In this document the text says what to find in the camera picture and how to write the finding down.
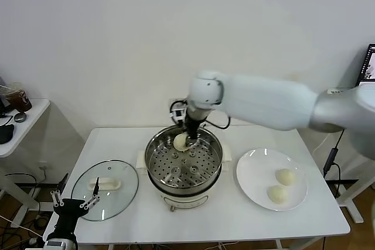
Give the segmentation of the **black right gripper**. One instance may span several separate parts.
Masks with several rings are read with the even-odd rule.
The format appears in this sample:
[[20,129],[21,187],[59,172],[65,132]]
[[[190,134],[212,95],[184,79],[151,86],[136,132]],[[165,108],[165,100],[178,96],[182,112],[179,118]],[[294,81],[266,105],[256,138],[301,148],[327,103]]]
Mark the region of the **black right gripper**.
[[189,138],[187,138],[187,145],[192,146],[197,142],[197,131],[199,129],[202,120],[191,119],[190,117],[185,118],[185,129]]

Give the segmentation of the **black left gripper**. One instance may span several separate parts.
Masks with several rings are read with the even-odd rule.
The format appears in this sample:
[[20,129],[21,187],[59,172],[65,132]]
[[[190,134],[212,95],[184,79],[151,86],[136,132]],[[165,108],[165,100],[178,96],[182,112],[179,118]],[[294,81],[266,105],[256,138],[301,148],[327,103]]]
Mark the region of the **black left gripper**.
[[57,188],[50,192],[53,200],[54,212],[59,216],[54,230],[57,232],[73,233],[76,229],[78,219],[84,217],[88,213],[88,209],[92,208],[100,201],[99,191],[99,178],[96,179],[93,194],[89,201],[64,198],[62,199],[61,193],[64,190],[69,174],[66,173],[64,177],[57,184]]

